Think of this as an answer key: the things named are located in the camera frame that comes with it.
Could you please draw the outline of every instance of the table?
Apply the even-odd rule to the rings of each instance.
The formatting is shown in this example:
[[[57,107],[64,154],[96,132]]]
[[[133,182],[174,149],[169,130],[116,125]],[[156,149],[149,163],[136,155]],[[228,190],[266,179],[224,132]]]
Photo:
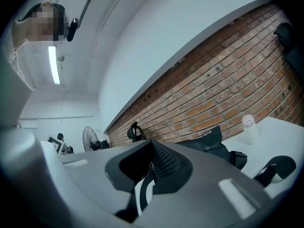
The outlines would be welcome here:
[[[248,156],[248,161],[241,170],[248,177],[255,177],[270,159],[278,155],[287,155],[294,159],[296,169],[285,180],[270,183],[266,193],[275,197],[294,184],[304,164],[304,127],[276,118],[266,117],[257,123],[258,141],[246,144],[244,133],[224,140],[222,143],[229,151],[241,151]]]

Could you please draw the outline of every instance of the dark hair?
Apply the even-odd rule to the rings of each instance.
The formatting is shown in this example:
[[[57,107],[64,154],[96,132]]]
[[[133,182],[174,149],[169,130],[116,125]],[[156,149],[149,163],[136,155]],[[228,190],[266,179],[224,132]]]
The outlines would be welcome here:
[[[62,133],[58,133],[57,139],[62,140],[63,139],[63,134]]]
[[[38,4],[34,5],[34,6],[27,12],[27,14],[26,14],[22,19],[19,20],[19,22],[24,21],[24,20],[26,20],[27,18],[31,18],[33,12],[38,12],[38,11],[39,11],[40,5],[41,5],[41,4],[42,4],[42,3],[38,3]],[[52,6],[53,8],[55,8],[55,9],[58,11],[58,17],[59,17],[59,19],[63,19],[63,17],[64,17],[65,14],[66,14],[66,9],[65,9],[65,7],[63,7],[62,5],[60,5],[60,4],[58,4],[58,3],[51,3],[51,6]]]

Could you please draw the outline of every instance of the white bottle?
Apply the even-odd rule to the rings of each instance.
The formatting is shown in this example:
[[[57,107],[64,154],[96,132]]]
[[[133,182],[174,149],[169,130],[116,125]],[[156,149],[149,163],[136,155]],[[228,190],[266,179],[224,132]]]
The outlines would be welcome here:
[[[257,142],[257,125],[252,115],[246,115],[242,118],[242,125],[244,128],[244,137],[247,144],[254,144]]]

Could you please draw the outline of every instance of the white wall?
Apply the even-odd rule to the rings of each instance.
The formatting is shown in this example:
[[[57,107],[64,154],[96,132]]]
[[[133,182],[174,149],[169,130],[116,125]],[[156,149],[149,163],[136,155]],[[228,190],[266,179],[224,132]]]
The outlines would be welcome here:
[[[21,127],[33,132],[39,140],[64,135],[75,153],[84,152],[82,132],[90,126],[100,141],[108,136],[100,131],[97,99],[85,95],[35,90],[20,116]]]
[[[214,32],[269,0],[149,0],[108,60],[99,108],[111,124],[164,72]]]

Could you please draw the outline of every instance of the ceiling light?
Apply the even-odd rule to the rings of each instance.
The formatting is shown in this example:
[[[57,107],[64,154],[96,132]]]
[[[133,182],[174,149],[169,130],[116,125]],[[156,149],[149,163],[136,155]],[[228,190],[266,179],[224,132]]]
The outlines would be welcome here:
[[[60,79],[59,79],[58,68],[57,68],[57,57],[56,57],[56,47],[55,46],[48,47],[48,59],[49,59],[49,64],[51,66],[54,83],[56,85],[59,85]]]

